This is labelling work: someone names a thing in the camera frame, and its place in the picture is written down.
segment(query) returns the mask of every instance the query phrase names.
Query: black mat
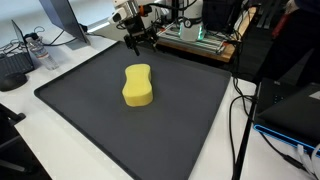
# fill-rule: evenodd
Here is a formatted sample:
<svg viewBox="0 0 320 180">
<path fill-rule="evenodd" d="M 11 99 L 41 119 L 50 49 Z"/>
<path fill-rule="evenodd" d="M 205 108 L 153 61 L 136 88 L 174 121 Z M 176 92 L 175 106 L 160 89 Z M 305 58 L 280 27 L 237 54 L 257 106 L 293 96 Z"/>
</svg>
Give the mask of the black mat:
<svg viewBox="0 0 320 180">
<path fill-rule="evenodd" d="M 35 94 L 135 179 L 188 179 L 229 83 L 230 74 L 117 43 L 38 88 Z M 125 104 L 125 68 L 151 67 L 154 100 Z"/>
</svg>

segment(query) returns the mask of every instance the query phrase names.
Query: green light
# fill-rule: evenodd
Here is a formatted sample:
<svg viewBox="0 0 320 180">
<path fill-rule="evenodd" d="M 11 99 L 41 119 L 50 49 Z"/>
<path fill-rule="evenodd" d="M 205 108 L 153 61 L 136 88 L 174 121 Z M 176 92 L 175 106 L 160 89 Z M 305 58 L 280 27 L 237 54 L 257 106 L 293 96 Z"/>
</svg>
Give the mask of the green light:
<svg viewBox="0 0 320 180">
<path fill-rule="evenodd" d="M 182 29 L 182 26 L 180 25 L 179 33 L 178 33 L 178 34 L 179 34 L 179 36 L 181 35 L 181 31 L 182 31 L 181 29 Z"/>
<path fill-rule="evenodd" d="M 200 26 L 199 29 L 200 29 L 200 31 L 199 31 L 199 34 L 198 34 L 198 40 L 201 41 L 201 40 L 203 40 L 203 37 L 204 37 L 203 36 L 203 31 L 202 31 L 202 26 Z"/>
</svg>

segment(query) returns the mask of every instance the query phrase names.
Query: water bottle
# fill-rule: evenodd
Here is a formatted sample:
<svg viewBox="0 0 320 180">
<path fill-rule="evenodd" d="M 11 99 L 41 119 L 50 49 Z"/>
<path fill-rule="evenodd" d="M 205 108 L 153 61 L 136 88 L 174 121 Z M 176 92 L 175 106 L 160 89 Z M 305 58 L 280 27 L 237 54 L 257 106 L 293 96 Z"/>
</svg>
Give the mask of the water bottle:
<svg viewBox="0 0 320 180">
<path fill-rule="evenodd" d="M 50 56 L 48 51 L 44 48 L 40 38 L 33 39 L 27 37 L 27 47 L 37 57 L 37 59 L 43 64 L 48 70 L 54 70 L 59 67 L 58 63 Z"/>
</svg>

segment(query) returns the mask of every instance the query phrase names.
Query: yellow sponge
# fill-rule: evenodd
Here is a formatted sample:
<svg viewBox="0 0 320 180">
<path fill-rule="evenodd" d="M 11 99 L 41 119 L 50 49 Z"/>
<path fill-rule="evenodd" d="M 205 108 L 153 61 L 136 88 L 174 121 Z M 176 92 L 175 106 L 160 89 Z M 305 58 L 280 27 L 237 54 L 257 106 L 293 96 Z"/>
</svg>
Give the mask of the yellow sponge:
<svg viewBox="0 0 320 180">
<path fill-rule="evenodd" d="M 127 81 L 122 94 L 128 106 L 145 106 L 152 102 L 152 86 L 150 66 L 135 64 L 126 68 Z"/>
</svg>

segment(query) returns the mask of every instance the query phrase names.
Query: table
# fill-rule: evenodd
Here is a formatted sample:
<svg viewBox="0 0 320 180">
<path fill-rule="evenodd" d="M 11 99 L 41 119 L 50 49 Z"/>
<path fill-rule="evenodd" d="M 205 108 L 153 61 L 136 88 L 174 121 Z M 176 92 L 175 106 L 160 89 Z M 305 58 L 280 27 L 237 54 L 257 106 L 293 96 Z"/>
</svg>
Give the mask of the table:
<svg viewBox="0 0 320 180">
<path fill-rule="evenodd" d="M 48 47 L 48 52 L 57 60 L 60 68 L 48 71 L 43 66 L 38 67 L 28 74 L 29 81 L 24 86 L 1 93 L 1 103 L 16 113 L 26 114 L 27 118 L 18 123 L 15 128 L 52 179 L 132 179 L 78 130 L 33 94 L 36 88 L 115 43 L 115 41 L 96 36 L 88 38 L 92 43 L 91 46 L 77 50 L 71 50 L 65 45 Z M 256 88 L 254 84 L 242 80 L 239 81 L 239 86 L 244 94 L 249 95 L 252 95 Z M 230 81 L 189 179 L 231 179 L 232 156 L 227 119 L 229 105 L 236 96 L 238 94 Z M 237 152 L 247 122 L 241 101 L 234 104 L 232 114 L 234 117 L 232 129 Z"/>
<path fill-rule="evenodd" d="M 287 145 L 274 138 L 268 140 L 280 152 L 290 155 L 299 160 L 296 148 Z M 290 179 L 290 180 L 310 180 L 307 173 L 299 170 L 286 162 L 263 140 L 262 136 L 251 129 L 243 169 L 242 180 L 270 180 L 270 179 Z"/>
<path fill-rule="evenodd" d="M 247 29 L 250 25 L 250 22 L 256 13 L 256 10 L 257 9 L 255 7 L 250 8 L 248 10 L 249 15 L 247 15 L 247 16 L 245 16 L 245 18 L 243 18 L 243 20 L 239 26 L 239 33 L 241 34 L 241 36 L 243 36 L 245 34 L 245 32 L 247 31 Z M 195 48 L 192 46 L 185 46 L 183 44 L 175 43 L 173 41 L 167 41 L 167 40 L 164 40 L 161 38 L 158 40 L 157 44 L 161 45 L 161 46 L 177 49 L 180 51 L 189 52 L 191 54 L 196 54 L 196 55 L 200 55 L 203 57 L 215 59 L 215 60 L 222 61 L 222 62 L 230 62 L 231 58 L 233 57 L 233 55 L 236 51 L 236 48 L 232 44 L 227 45 L 221 54 L 208 53 L 207 51 L 203 51 L 200 48 Z"/>
</svg>

